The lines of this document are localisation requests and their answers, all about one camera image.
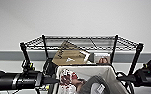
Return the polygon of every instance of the white wall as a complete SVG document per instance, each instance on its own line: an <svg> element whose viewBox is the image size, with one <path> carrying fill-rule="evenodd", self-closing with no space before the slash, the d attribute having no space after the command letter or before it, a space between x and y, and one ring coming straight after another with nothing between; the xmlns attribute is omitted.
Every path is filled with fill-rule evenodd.
<svg viewBox="0 0 151 94"><path fill-rule="evenodd" d="M151 53L151 0L0 0L0 50L42 34L118 34Z"/></svg>

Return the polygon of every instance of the package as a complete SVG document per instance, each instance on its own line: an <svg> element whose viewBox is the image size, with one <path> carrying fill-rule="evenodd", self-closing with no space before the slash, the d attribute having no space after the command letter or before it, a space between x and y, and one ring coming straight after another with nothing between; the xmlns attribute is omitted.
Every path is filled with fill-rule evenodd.
<svg viewBox="0 0 151 94"><path fill-rule="evenodd" d="M90 53L64 41L52 60L56 65L85 64Z"/></svg>
<svg viewBox="0 0 151 94"><path fill-rule="evenodd" d="M94 53L94 63L110 63L110 54Z"/></svg>

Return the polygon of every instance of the brown paper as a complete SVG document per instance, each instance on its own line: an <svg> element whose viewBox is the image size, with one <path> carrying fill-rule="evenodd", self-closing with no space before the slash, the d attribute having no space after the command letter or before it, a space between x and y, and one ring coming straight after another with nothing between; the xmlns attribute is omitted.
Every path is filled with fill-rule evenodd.
<svg viewBox="0 0 151 94"><path fill-rule="evenodd" d="M63 42L52 60L57 65L85 64L89 53L70 42Z"/></svg>

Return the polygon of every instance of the black cable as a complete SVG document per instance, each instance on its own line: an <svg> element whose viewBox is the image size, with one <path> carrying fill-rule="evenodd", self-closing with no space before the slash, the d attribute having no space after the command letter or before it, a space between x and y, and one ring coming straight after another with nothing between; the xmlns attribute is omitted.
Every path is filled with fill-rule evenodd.
<svg viewBox="0 0 151 94"><path fill-rule="evenodd" d="M15 94L15 93L17 93L19 90L17 90L17 91L15 91L15 92L13 92L12 94Z"/></svg>

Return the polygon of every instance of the clutter of items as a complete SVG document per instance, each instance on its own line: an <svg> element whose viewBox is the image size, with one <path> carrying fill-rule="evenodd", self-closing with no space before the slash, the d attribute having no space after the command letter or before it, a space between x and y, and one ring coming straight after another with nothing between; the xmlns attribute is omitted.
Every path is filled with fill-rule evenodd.
<svg viewBox="0 0 151 94"><path fill-rule="evenodd" d="M20 43L22 73L0 71L0 90L35 89L37 94L134 94L134 86L151 86L151 61L133 73L142 43L116 36L44 36ZM44 50L43 71L36 71L27 50ZM135 51L129 74L112 66L115 51Z"/></svg>

